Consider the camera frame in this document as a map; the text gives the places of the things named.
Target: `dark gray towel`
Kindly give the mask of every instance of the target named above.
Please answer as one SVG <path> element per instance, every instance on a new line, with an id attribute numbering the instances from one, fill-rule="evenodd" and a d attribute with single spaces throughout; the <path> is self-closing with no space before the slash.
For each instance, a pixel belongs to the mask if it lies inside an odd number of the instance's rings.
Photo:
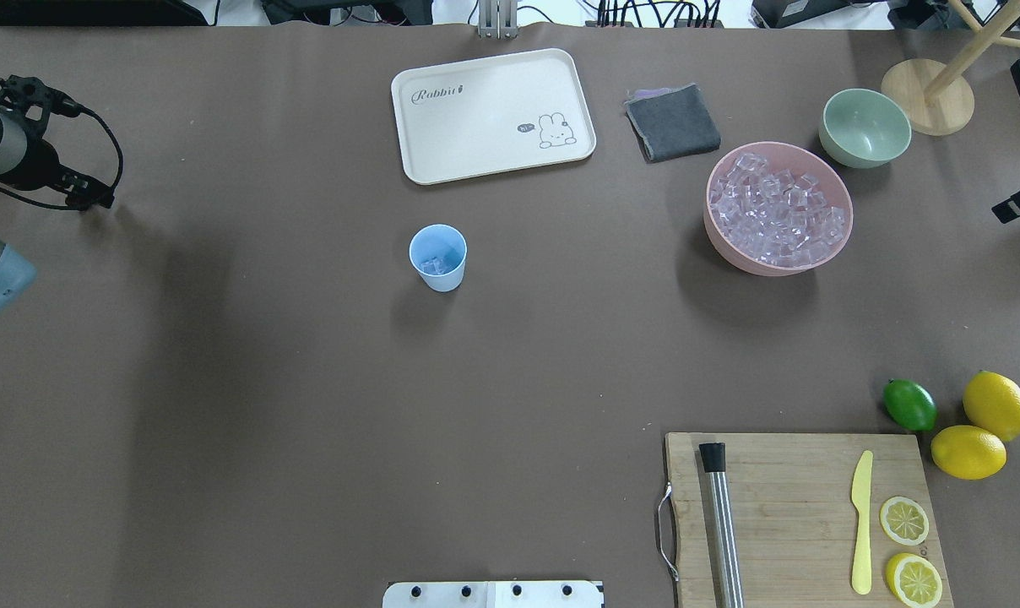
<path id="1" fill-rule="evenodd" d="M 719 147 L 719 132 L 695 84 L 674 90 L 638 91 L 625 106 L 650 161 L 707 153 Z"/>

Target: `brown table surface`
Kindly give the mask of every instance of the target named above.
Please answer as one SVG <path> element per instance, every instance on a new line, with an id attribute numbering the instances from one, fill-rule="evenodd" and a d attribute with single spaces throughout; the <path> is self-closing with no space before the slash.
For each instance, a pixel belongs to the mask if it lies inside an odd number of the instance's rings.
<path id="1" fill-rule="evenodd" d="M 725 151 L 819 150 L 831 93 L 967 39 L 0 30 L 0 77 L 96 109 L 126 158 L 111 211 L 0 196 L 0 238 L 40 270 L 0 315 L 0 607 L 378 606 L 390 581 L 514 576 L 671 605 L 664 433 L 896 433 L 896 376 L 941 427 L 975 370 L 1020 385 L 1020 220 L 989 212 L 1020 189 L 1017 51 L 969 69 L 959 134 L 839 170 L 855 223 L 829 264 L 751 276 L 702 224 Z M 391 78 L 540 47 L 575 57 L 596 153 L 409 182 Z M 721 149 L 646 163 L 626 90 L 690 81 Z M 92 120 L 48 139 L 110 178 Z M 446 296 L 406 257 L 434 222 L 470 245 Z M 1020 607 L 1020 439 L 991 478 L 926 476 L 957 605 Z"/>

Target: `black cap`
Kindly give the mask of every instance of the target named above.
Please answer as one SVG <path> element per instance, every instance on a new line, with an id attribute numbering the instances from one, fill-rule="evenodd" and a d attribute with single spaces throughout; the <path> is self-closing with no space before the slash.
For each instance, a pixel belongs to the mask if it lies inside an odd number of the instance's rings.
<path id="1" fill-rule="evenodd" d="M 702 464 L 706 467 L 706 473 L 722 473 L 723 466 L 723 444 L 702 444 Z"/>

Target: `lemon slice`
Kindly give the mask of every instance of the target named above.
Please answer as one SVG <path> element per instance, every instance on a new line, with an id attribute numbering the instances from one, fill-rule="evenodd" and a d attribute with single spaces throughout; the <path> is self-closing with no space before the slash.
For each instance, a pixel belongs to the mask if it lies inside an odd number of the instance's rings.
<path id="1" fill-rule="evenodd" d="M 899 553 L 885 563 L 885 581 L 897 600 L 909 608 L 931 608 L 941 601 L 941 576 L 934 565 L 914 553 Z"/>
<path id="2" fill-rule="evenodd" d="M 881 505 L 881 528 L 885 536 L 907 547 L 925 542 L 930 535 L 930 520 L 918 502 L 905 497 L 892 497 Z"/>

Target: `yellow knife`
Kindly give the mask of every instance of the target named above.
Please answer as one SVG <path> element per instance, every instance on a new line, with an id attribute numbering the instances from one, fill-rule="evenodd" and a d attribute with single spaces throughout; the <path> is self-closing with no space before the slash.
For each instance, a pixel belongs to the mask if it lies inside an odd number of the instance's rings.
<path id="1" fill-rule="evenodd" d="M 855 537 L 855 559 L 851 561 L 851 589 L 861 596 L 870 593 L 870 468 L 874 454 L 864 451 L 851 478 L 851 504 L 859 512 L 859 527 Z"/>

